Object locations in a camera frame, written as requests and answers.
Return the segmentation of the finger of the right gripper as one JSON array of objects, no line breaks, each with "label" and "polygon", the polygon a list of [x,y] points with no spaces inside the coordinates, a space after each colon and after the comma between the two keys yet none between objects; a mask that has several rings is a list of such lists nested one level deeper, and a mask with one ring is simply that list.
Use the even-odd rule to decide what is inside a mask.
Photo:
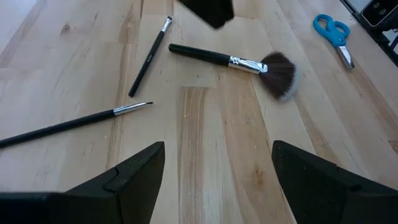
[{"label": "finger of the right gripper", "polygon": [[234,18],[232,0],[178,0],[214,29]]}]

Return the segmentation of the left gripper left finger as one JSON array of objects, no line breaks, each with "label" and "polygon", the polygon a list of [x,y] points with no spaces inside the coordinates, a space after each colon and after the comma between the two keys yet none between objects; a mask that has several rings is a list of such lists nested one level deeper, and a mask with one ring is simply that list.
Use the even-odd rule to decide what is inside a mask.
[{"label": "left gripper left finger", "polygon": [[158,141],[66,192],[3,192],[1,223],[149,223],[164,165]]}]

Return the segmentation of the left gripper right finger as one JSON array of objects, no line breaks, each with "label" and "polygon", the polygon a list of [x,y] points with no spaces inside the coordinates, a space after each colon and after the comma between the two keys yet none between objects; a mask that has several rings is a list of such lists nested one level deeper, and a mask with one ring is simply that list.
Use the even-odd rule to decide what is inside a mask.
[{"label": "left gripper right finger", "polygon": [[272,162],[297,223],[397,223],[395,189],[281,140]]}]

